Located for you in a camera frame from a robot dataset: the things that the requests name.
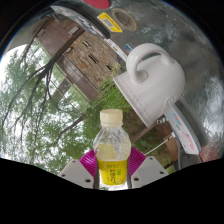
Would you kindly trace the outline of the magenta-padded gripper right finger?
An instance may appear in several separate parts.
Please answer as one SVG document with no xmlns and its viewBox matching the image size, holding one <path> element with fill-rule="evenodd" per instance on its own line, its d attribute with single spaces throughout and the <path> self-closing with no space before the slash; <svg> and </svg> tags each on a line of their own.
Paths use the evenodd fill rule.
<svg viewBox="0 0 224 224">
<path fill-rule="evenodd" d="M 167 171 L 155 157 L 146 157 L 136 148 L 131 148 L 127 174 L 127 186 L 129 189 L 143 187 L 167 175 Z"/>
</svg>

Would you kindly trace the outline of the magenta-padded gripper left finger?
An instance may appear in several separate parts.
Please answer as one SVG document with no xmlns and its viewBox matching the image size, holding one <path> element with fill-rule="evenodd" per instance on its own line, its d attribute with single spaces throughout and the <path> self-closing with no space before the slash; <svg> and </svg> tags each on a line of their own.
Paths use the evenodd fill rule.
<svg viewBox="0 0 224 224">
<path fill-rule="evenodd" d="M 83 188 L 98 189 L 99 171 L 94 151 L 90 150 L 80 159 L 72 159 L 60 172 L 59 177 Z"/>
</svg>

